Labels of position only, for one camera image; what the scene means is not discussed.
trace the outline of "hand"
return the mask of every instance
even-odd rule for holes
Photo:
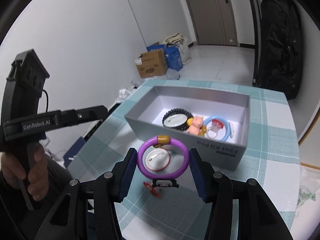
[[[34,153],[35,166],[28,174],[30,185],[28,192],[32,195],[35,201],[40,201],[45,198],[49,189],[48,181],[48,161],[44,154],[44,149],[39,146]],[[19,189],[17,179],[25,179],[26,172],[19,163],[17,157],[11,153],[3,153],[1,156],[1,169],[5,181],[15,189]]]

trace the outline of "black beaded bracelet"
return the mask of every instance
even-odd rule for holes
[[[171,116],[174,116],[174,115],[185,115],[184,119],[185,122],[183,124],[179,124],[178,126],[168,126],[168,122],[170,122],[170,120],[167,120],[169,117]],[[170,111],[168,111],[164,117],[162,118],[162,124],[164,127],[168,127],[168,128],[173,128],[173,129],[176,129],[176,130],[179,130],[179,131],[186,131],[188,129],[188,125],[187,125],[187,120],[189,118],[193,118],[193,115],[182,109],[182,108],[175,108],[175,109],[172,109]]]

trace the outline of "blue box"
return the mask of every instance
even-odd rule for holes
[[[165,61],[167,62],[168,68],[179,71],[182,70],[183,64],[178,48],[167,47],[165,45],[151,45],[147,47],[147,51],[156,49],[162,49],[164,51]]]

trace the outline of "white plastic bag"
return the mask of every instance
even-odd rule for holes
[[[132,94],[132,90],[130,91],[127,88],[122,88],[119,90],[119,97],[116,100],[116,103],[124,102],[130,95]]]
[[[179,49],[182,64],[189,64],[191,61],[191,55],[188,47],[188,39],[183,37],[180,41],[172,44],[172,46]]]
[[[316,192],[320,189],[319,183],[312,178],[307,177],[307,171],[300,169],[300,188],[297,207],[300,207],[308,199],[316,200]]]
[[[168,68],[167,72],[163,76],[155,77],[160,79],[168,79],[168,80],[177,80],[180,78],[180,74],[178,71]]]

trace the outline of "tablecloth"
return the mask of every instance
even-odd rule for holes
[[[247,150],[232,172],[216,168],[230,179],[255,178],[262,185],[288,228],[295,215],[299,192],[299,148],[288,102],[280,92],[248,86],[203,81],[149,80],[114,111],[88,140],[69,166],[74,178],[92,180],[123,160],[128,149],[139,149],[138,140],[124,115],[155,85],[200,87],[249,94],[250,126]],[[147,179],[136,169],[128,196],[116,205],[124,238],[203,239],[211,204],[199,198],[188,169],[179,188],[162,191],[161,199],[143,186]],[[238,202],[234,200],[232,237],[236,239]]]

